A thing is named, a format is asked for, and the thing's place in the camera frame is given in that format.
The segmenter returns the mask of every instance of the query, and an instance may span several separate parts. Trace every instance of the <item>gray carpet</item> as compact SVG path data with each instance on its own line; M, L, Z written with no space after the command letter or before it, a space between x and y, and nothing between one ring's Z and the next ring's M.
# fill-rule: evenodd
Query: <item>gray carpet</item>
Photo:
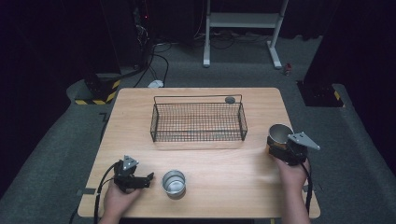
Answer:
M168 49L168 45L163 45L156 51L169 62L165 88L280 89L293 130L304 131L322 147L321 151L309 152L321 209L320 217L313 223L396 223L395 176L364 130L345 88L334 85L345 103L340 108L307 107L298 91L296 80L304 78L319 43L320 39L303 41L300 37L278 40L276 50L281 62L292 65L288 77L274 69L264 41L238 41L227 49L212 48L210 68L202 67L202 47L172 45ZM230 42L212 44L222 48ZM163 79L165 66L163 59L154 58L152 68L159 79ZM132 88L139 77L122 80L120 89ZM153 75L147 72L137 87L146 88L152 80ZM82 84L79 81L68 89L71 100ZM85 188L100 146L104 119L113 104L69 106L2 198L0 223L69 221L79 204L78 191ZM266 219L253 222L270 223ZM73 223L92 223L92 219L76 216Z

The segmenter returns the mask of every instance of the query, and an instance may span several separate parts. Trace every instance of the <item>wooden table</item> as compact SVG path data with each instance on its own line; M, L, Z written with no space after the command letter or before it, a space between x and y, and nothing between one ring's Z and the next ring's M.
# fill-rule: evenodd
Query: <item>wooden table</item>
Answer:
M245 141L153 142L150 124L154 96L242 94L247 121ZM126 217L267 218L281 216L278 170L266 152L268 129L290 125L279 90L274 88L122 89L106 127L87 188L97 189L105 171L129 155L140 163L136 176L155 173ZM163 175L178 169L186 176L187 191L171 200L161 186ZM103 214L101 197L99 214ZM78 213L92 217L95 196L82 197ZM313 195L310 216L318 217Z

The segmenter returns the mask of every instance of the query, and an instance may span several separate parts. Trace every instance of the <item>white metal stand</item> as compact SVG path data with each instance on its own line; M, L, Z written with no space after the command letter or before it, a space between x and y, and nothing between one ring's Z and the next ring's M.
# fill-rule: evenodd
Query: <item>white metal stand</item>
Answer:
M288 2L289 0L283 0L279 13L211 13L210 0L207 0L204 67L210 66L210 27L245 27L274 29L273 39L267 41L267 46L274 62L274 67L276 69L282 68L276 53L275 44L285 17Z

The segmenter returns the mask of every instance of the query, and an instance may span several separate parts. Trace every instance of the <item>wire basket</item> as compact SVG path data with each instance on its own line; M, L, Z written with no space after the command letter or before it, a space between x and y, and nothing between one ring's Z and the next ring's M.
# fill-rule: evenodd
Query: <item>wire basket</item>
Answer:
M153 142L244 141L242 95L155 96L150 133Z

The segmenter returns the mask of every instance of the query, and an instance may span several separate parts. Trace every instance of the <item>white shelf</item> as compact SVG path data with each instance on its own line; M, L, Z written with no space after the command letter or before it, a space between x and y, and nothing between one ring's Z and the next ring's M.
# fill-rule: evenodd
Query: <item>white shelf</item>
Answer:
M214 13L210 14L210 27L276 28L278 13Z

